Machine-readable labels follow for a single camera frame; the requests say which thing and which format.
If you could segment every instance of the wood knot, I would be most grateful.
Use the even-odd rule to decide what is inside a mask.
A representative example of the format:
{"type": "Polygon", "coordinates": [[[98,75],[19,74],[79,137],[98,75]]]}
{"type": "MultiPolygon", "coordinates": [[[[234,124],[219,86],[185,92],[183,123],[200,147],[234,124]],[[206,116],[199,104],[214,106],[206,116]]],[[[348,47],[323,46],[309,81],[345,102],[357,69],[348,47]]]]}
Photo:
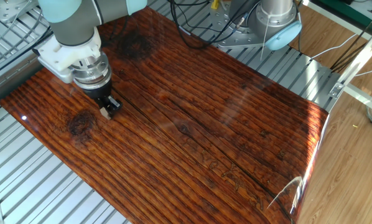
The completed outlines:
{"type": "Polygon", "coordinates": [[[182,124],[181,127],[179,128],[179,131],[182,133],[182,134],[190,134],[190,131],[188,130],[188,128],[186,127],[186,125],[182,124]]]}
{"type": "Polygon", "coordinates": [[[262,137],[266,138],[266,136],[267,136],[268,134],[269,134],[268,131],[263,130],[263,131],[261,131],[261,133],[260,133],[259,135],[261,135],[262,137]]]}
{"type": "Polygon", "coordinates": [[[283,151],[283,150],[281,150],[278,154],[277,154],[277,157],[279,158],[279,159],[281,159],[281,160],[283,160],[283,157],[286,155],[286,153],[283,151]]]}
{"type": "Polygon", "coordinates": [[[73,136],[84,134],[95,124],[95,117],[89,111],[77,113],[71,121],[68,122],[68,131],[73,136]]]}
{"type": "Polygon", "coordinates": [[[141,35],[137,30],[121,38],[119,53],[128,59],[142,60],[150,56],[152,44],[148,37],[141,35]]]}

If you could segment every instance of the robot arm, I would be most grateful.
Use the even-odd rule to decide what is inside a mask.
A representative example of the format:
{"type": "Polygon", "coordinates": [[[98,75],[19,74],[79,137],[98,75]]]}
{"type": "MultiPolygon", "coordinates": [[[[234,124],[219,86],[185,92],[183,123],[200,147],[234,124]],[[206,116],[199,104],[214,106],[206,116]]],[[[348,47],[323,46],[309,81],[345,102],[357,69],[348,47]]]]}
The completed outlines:
{"type": "Polygon", "coordinates": [[[110,119],[121,102],[111,96],[111,67],[96,26],[131,15],[147,0],[39,0],[54,36],[38,50],[39,62],[65,83],[74,81],[110,119]]]}

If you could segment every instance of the wooden table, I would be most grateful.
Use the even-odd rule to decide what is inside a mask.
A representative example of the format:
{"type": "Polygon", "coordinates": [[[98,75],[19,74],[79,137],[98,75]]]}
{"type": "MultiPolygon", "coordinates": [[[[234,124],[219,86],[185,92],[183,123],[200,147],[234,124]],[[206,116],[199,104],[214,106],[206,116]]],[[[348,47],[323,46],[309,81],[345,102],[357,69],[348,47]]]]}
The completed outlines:
{"type": "Polygon", "coordinates": [[[132,223],[296,220],[297,184],[268,205],[309,179],[327,112],[214,47],[189,49],[151,9],[134,18],[103,49],[124,102],[111,121],[46,69],[0,104],[132,223]]]}

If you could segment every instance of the wooden floor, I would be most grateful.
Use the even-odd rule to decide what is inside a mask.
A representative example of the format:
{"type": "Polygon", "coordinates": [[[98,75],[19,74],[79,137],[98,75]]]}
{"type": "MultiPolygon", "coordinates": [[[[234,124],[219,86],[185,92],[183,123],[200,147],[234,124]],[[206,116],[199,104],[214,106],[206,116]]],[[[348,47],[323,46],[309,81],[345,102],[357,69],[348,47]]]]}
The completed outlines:
{"type": "MultiPolygon", "coordinates": [[[[307,7],[301,13],[304,23],[301,48],[309,56],[340,45],[353,35],[307,7]]],[[[347,46],[317,59],[330,67],[347,46]]],[[[369,70],[372,59],[362,72],[369,70]]],[[[355,78],[352,84],[372,96],[372,73],[355,78]]],[[[372,224],[372,124],[366,117],[365,106],[346,93],[330,113],[299,223],[372,224]]]]}

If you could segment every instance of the wire rack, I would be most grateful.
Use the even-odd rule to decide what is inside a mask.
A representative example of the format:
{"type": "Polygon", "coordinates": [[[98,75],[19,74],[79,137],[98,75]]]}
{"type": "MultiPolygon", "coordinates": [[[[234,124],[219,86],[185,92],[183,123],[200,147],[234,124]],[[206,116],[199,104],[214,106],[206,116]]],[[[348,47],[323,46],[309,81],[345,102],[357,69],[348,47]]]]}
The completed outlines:
{"type": "Polygon", "coordinates": [[[0,21],[0,36],[4,34],[0,38],[0,69],[24,53],[48,27],[49,23],[41,16],[39,7],[22,15],[13,26],[0,21]]]}

